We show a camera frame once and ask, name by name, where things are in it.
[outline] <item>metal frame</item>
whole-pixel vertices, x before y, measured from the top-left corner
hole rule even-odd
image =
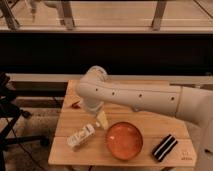
[[[80,79],[81,74],[15,74],[8,73],[11,82],[23,83],[67,83],[71,79]],[[155,75],[110,75],[111,79],[116,80],[164,80],[174,85],[205,85],[213,87],[213,76],[155,76]]]
[[[152,22],[152,28],[155,31],[160,30],[163,14],[166,8],[167,0],[159,0],[156,5],[155,15]]]
[[[17,30],[20,27],[19,22],[13,16],[13,13],[7,3],[7,0],[0,0],[0,9],[5,17],[7,26],[11,30]]]
[[[200,7],[200,9],[202,9],[210,18],[213,19],[213,16],[211,15],[211,13],[205,7],[203,7],[203,5],[200,2],[198,2],[197,0],[193,0],[193,1]]]
[[[61,24],[65,25],[67,30],[73,30],[74,20],[72,15],[72,9],[69,1],[55,2],[55,7],[58,10]]]

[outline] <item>black cable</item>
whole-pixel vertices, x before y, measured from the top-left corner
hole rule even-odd
[[[53,100],[55,101],[56,105],[61,108],[62,107],[62,104],[59,103],[59,101],[55,98],[55,97],[52,97]]]
[[[10,10],[12,10],[13,7],[15,7],[16,4],[17,4],[19,1],[20,1],[20,0],[16,0],[16,1],[10,6]]]
[[[18,137],[16,136],[16,133],[15,133],[14,129],[12,128],[11,130],[12,130],[12,132],[13,132],[13,135],[14,135],[15,139],[17,139]],[[35,165],[37,165],[41,170],[46,171],[46,169],[44,169],[44,168],[33,158],[32,154],[31,154],[29,151],[27,151],[27,150],[22,146],[21,143],[17,143],[17,144],[19,145],[19,147],[20,147],[25,153],[27,153],[27,155],[30,157],[30,159],[33,161],[33,163],[35,163]]]

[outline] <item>metal stand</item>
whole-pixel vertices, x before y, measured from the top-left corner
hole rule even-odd
[[[0,133],[0,170],[5,171],[5,160],[3,151],[7,149],[8,145],[12,144],[19,144],[23,142],[30,142],[30,141],[38,141],[40,140],[41,145],[48,145],[49,140],[43,136],[29,136],[29,137],[18,137],[18,138],[6,138],[9,132],[12,130],[13,126],[15,125],[16,121],[20,117],[21,114],[14,117],[8,125],[4,128],[4,130]]]
[[[5,17],[8,28],[11,30],[18,30],[20,24],[13,16],[10,7],[7,3],[7,0],[0,0],[0,9],[2,10],[2,13]]]
[[[51,8],[56,8],[61,25],[65,25],[67,30],[74,28],[72,9],[69,1],[44,1],[44,4]]]

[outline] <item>white toy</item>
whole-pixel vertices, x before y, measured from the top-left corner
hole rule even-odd
[[[192,122],[202,129],[195,171],[213,170],[213,91],[166,85],[107,83],[106,71],[94,66],[76,85],[82,106],[97,115],[103,102],[130,106]]]
[[[95,134],[94,127],[91,124],[87,124],[81,130],[68,137],[67,143],[71,148],[76,148],[83,144],[93,134]]]

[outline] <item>floor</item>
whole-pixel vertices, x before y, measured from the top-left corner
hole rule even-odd
[[[41,0],[35,0],[37,11],[32,17],[29,5],[20,0],[12,12],[21,26],[44,26],[53,28],[60,25],[55,8],[50,8]],[[213,15],[212,0],[197,0],[210,15]],[[77,27],[150,27],[154,17],[156,1],[143,2],[70,2],[75,26]],[[0,19],[0,26],[5,21]],[[213,20],[193,0],[168,1],[162,21],[164,27],[213,27]]]
[[[57,101],[53,101],[52,97],[46,97],[48,103],[52,100],[52,104]],[[27,135],[38,135],[43,134],[52,139],[57,125],[58,116],[60,113],[59,103],[54,105],[49,105],[48,108],[36,107],[24,107],[23,109],[30,111],[33,116],[30,119],[20,118],[14,127],[17,136],[27,136]],[[5,120],[0,120],[0,128],[6,123]],[[192,137],[193,144],[197,149],[200,140],[200,130],[194,125],[187,123],[189,133]],[[50,146],[41,147],[39,143],[26,143],[23,146],[32,154],[34,159],[47,171],[68,171],[70,168],[62,166],[50,166],[48,165],[48,156],[50,153]],[[18,145],[13,145],[9,148],[7,152],[4,153],[6,159],[7,171],[40,171],[41,169],[37,167],[28,155],[19,148]],[[87,171],[88,167],[73,167],[76,171]],[[112,168],[112,167],[93,167],[92,171],[109,171],[109,170],[121,170],[121,171],[158,171],[161,168]],[[192,171],[192,168],[173,168],[172,171]]]

